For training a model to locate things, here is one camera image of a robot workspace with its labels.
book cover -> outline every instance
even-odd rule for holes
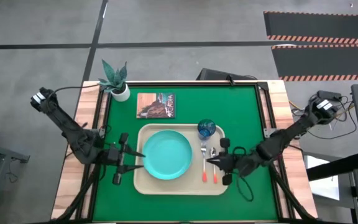
[[[138,93],[136,118],[174,118],[176,97],[174,93]]]

floor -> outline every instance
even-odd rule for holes
[[[0,0],[0,45],[119,42],[268,41],[263,11],[358,14],[358,0]],[[100,36],[94,31],[104,16]],[[193,47],[148,49],[0,50],[0,145],[30,154],[28,164],[12,163],[19,180],[0,194],[0,223],[47,221],[50,217],[67,143],[57,127],[30,106],[37,90],[81,85],[103,77],[101,59],[113,67],[128,62],[130,80],[194,80],[202,68],[261,80],[278,79],[270,47]],[[91,65],[86,74],[85,65]],[[288,82],[289,98],[304,106],[317,90],[349,95],[354,81]],[[78,90],[58,94],[74,116]],[[319,136],[352,129],[350,120],[315,127]],[[358,152],[358,132],[335,140],[305,135],[305,151],[344,157]],[[323,220],[351,222],[349,210],[317,204]]]

green felt mat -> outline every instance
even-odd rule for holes
[[[175,93],[176,118],[136,119],[138,93]],[[212,119],[223,128],[231,146],[247,150],[261,140],[257,99],[253,86],[206,86],[131,88],[131,97],[122,103],[112,100],[106,142],[118,142],[121,133],[129,133],[129,144],[135,150],[139,129],[149,123],[198,123]],[[134,164],[126,156],[126,164]],[[246,180],[254,192],[254,201],[245,201],[235,182],[218,196],[143,195],[134,187],[134,173],[122,176],[120,186],[112,184],[115,167],[108,166],[96,196],[94,221],[208,221],[208,220],[277,220],[269,170],[260,167]],[[242,191],[249,196],[245,183]]]

black mat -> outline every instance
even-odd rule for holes
[[[358,16],[302,12],[264,12],[272,40],[358,44]]]
[[[273,46],[285,81],[358,80],[358,45]]]

beige tray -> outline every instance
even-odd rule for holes
[[[142,152],[142,148],[151,135],[162,130],[174,130],[184,135],[193,150],[193,160],[189,169],[180,177],[173,180],[160,180],[151,176],[146,169],[136,169],[134,185],[138,192],[142,194],[154,195],[220,195],[227,186],[222,184],[221,172],[216,167],[218,183],[213,182],[213,165],[206,163],[206,173],[208,181],[203,182],[203,155],[201,153],[201,140],[198,138],[197,124],[147,124],[143,126],[137,137],[137,152]],[[216,126],[216,132],[207,140],[207,158],[210,158],[209,150],[215,147],[217,153],[224,149],[220,146],[220,139],[224,138],[222,128]],[[136,157],[136,165],[143,165],[141,157]]]

